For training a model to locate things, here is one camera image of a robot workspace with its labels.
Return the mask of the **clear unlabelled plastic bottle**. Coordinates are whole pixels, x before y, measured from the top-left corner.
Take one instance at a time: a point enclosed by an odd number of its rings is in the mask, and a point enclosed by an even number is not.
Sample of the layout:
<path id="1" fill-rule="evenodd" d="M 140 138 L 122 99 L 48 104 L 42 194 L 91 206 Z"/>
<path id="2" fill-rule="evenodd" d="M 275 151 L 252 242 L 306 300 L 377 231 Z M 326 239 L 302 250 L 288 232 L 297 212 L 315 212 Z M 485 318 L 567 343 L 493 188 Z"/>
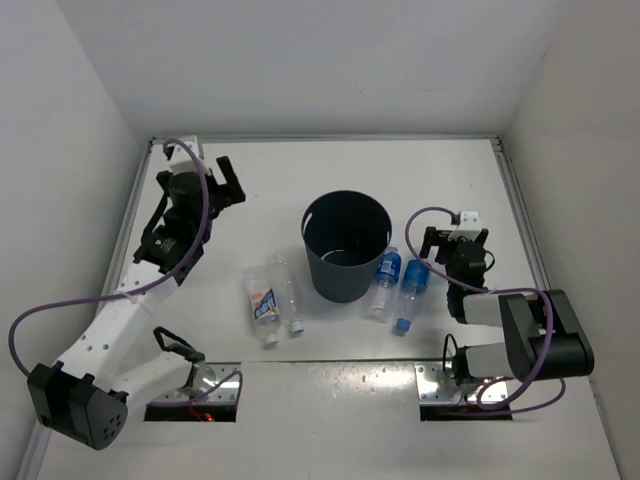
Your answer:
<path id="1" fill-rule="evenodd" d="M 297 277 L 283 253 L 274 253 L 268 260 L 269 275 L 283 321 L 289 328 L 291 337 L 304 333 L 303 300 Z"/>

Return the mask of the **clear bottle orange blue label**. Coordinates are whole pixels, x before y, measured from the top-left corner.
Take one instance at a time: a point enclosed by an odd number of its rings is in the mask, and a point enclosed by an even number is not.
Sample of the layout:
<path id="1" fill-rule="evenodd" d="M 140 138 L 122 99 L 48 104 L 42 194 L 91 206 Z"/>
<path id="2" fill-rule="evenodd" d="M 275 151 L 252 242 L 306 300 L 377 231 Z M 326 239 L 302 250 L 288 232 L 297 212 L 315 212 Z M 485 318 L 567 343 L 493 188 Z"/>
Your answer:
<path id="1" fill-rule="evenodd" d="M 272 349 L 279 343 L 281 315 L 266 269 L 263 266 L 248 268 L 244 272 L 244 285 L 254 335 L 265 350 Z"/>

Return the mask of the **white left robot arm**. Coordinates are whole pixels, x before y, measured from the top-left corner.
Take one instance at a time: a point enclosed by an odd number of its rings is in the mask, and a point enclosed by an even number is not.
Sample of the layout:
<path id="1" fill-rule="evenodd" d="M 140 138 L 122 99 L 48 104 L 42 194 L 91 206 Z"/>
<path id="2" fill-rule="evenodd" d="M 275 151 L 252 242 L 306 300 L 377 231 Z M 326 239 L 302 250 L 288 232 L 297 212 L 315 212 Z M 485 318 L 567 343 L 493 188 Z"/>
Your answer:
<path id="1" fill-rule="evenodd" d="M 214 219 L 246 199 L 230 159 L 222 156 L 216 163 L 223 184 L 202 162 L 171 162 L 157 175 L 163 195 L 115 299 L 53 365 L 37 364 L 27 377 L 41 425 L 103 450 L 130 413 L 163 406 L 161 395 L 178 390 L 185 405 L 201 399 L 194 383 L 204 368 L 204 354 L 164 327 L 153 330 L 160 348 L 156 357 L 127 372 L 119 366 L 161 303 L 203 256 Z"/>

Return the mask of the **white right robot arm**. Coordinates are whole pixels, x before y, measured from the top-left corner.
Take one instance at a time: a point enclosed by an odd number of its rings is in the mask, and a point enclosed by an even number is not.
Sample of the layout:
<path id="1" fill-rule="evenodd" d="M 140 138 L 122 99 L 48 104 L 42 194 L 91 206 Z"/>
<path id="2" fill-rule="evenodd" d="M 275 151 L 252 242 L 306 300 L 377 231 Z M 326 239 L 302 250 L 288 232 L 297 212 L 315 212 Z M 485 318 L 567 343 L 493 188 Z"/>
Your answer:
<path id="1" fill-rule="evenodd" d="M 428 227 L 420 257 L 436 248 L 435 262 L 453 280 L 447 291 L 450 315 L 460 324 L 499 327 L 498 343 L 456 347 L 448 372 L 456 383 L 491 377 L 524 381 L 542 354 L 546 357 L 536 375 L 549 380 L 590 375 L 595 358 L 590 342 L 569 298 L 562 290 L 547 290 L 551 307 L 537 293 L 484 294 L 467 289 L 482 288 L 489 267 L 484 248 L 488 236 L 482 230 L 474 240 L 455 239 L 450 230 Z"/>

